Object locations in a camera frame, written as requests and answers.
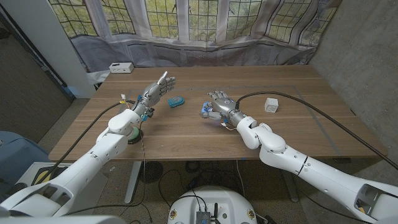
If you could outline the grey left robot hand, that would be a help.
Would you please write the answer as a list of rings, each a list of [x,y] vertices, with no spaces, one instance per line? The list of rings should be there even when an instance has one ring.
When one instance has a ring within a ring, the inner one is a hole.
[[[139,116],[144,114],[149,108],[156,105],[162,96],[174,89],[176,79],[175,77],[168,77],[167,74],[167,72],[164,72],[157,82],[146,87],[141,99],[133,109],[136,114]]]

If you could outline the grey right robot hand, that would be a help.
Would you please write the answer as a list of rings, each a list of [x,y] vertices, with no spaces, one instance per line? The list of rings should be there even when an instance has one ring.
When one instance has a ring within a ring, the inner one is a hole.
[[[214,90],[207,93],[211,101],[204,103],[200,115],[213,120],[227,119],[228,123],[236,127],[244,119],[244,113],[236,109],[236,102],[224,91]]]

